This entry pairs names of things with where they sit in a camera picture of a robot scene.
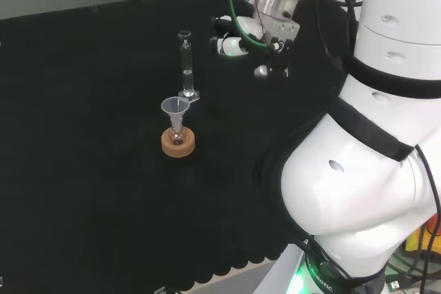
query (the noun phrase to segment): green cable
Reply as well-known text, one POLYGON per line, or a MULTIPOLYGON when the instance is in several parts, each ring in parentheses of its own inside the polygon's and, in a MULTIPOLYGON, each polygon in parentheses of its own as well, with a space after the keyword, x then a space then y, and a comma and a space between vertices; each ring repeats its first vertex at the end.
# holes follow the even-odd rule
POLYGON ((233 16, 234 23, 236 24, 236 27, 238 28, 238 30, 239 30, 240 34, 242 35, 242 37, 247 39, 250 43, 252 43, 255 46, 258 46, 260 48, 268 48, 267 44, 255 41, 253 38, 248 36, 248 34, 245 31, 243 31, 242 27, 240 26, 240 24, 239 24, 239 22, 237 20, 236 12, 234 12, 233 0, 229 0, 229 6, 230 6, 230 8, 232 10, 232 16, 233 16))

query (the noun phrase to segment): yellow object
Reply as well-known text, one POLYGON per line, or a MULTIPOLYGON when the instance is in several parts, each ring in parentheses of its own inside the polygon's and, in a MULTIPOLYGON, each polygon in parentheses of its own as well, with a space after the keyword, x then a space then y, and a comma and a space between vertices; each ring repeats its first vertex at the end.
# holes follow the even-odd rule
MULTIPOLYGON (((418 250, 418 242, 420 241, 420 229, 413 232, 406 240, 406 251, 413 252, 418 250)), ((422 239, 422 250, 426 251, 429 245, 430 232, 424 231, 424 237, 422 239)), ((432 251, 441 255, 441 235, 437 235, 433 242, 432 251)))

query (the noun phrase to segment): cylinder base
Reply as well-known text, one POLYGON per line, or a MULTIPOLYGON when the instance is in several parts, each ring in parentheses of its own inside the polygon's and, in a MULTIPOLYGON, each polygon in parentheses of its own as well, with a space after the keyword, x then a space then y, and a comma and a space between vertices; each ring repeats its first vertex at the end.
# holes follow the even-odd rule
POLYGON ((163 151, 168 156, 173 158, 183 158, 187 155, 190 155, 194 151, 194 132, 190 130, 188 127, 185 127, 187 130, 187 140, 181 145, 175 145, 170 140, 168 131, 170 128, 166 129, 161 136, 161 144, 163 146, 163 151))

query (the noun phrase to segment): black cloth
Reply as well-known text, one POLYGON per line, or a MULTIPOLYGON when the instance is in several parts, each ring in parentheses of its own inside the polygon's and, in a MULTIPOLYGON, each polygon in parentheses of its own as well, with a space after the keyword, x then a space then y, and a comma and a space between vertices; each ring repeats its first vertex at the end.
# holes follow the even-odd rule
MULTIPOLYGON (((234 0, 237 13, 251 6, 234 0)), ((345 15, 320 5, 333 52, 345 15)), ((276 259, 288 242, 252 180, 257 157, 321 112, 342 83, 308 1, 293 76, 259 81, 261 51, 209 53, 227 0, 126 1, 0 21, 2 293, 152 293, 276 259), (192 31, 194 153, 161 150, 161 101, 182 88, 192 31)))

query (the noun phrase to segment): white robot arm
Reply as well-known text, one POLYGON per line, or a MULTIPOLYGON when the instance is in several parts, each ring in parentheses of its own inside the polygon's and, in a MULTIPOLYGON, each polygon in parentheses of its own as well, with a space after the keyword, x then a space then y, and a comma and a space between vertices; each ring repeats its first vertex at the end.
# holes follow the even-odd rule
MULTIPOLYGON (((278 3, 297 1, 274 0, 261 13, 279 20, 278 3)), ((398 245, 436 212, 412 147, 421 146, 441 192, 441 1, 363 0, 352 62, 339 100, 412 152, 386 156, 351 132, 353 123, 327 114, 285 163, 281 185, 290 216, 357 278, 381 273, 398 245)), ((326 293, 309 267, 309 292, 326 293)))

